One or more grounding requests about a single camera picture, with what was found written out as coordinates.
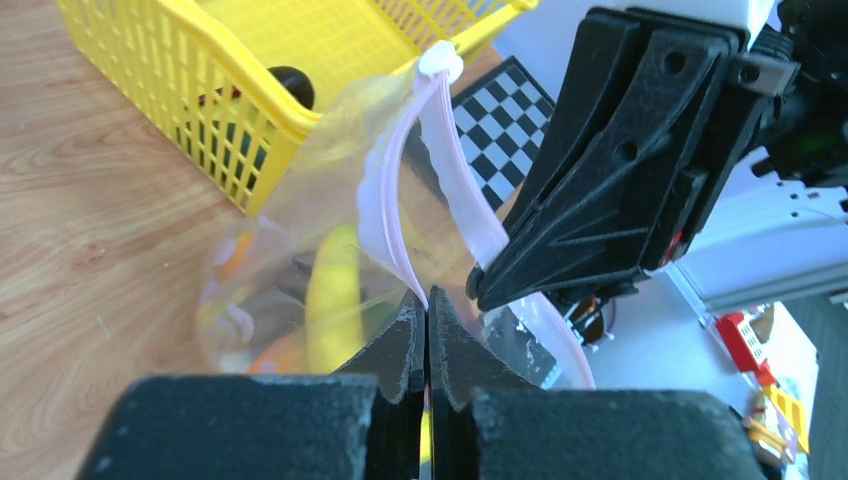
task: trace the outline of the dark floor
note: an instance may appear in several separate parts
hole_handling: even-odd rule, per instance
[[[824,296],[784,305],[819,351],[810,477],[848,478],[848,310]]]

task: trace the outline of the black and white checkerboard pattern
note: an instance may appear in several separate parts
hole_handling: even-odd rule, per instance
[[[497,210],[527,176],[554,102],[514,57],[454,99],[462,149],[477,185]]]

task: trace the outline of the yellow basket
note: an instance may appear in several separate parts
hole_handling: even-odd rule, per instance
[[[57,0],[77,48],[248,215],[352,80],[450,39],[466,61],[538,0]],[[268,72],[315,90],[301,106]]]

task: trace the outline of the plastic bag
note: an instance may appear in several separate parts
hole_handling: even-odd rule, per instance
[[[471,268],[509,239],[459,145],[449,85],[461,69],[439,42],[411,71],[350,85],[322,116],[262,214],[215,249],[198,327],[216,369],[328,373],[393,320],[407,289],[426,306],[439,285],[529,381],[594,388],[542,294],[485,313],[465,295]]]

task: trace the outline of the wooden table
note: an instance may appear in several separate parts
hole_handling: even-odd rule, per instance
[[[0,12],[0,476],[65,479],[132,381],[205,370],[201,266],[240,214],[77,53],[52,1]]]

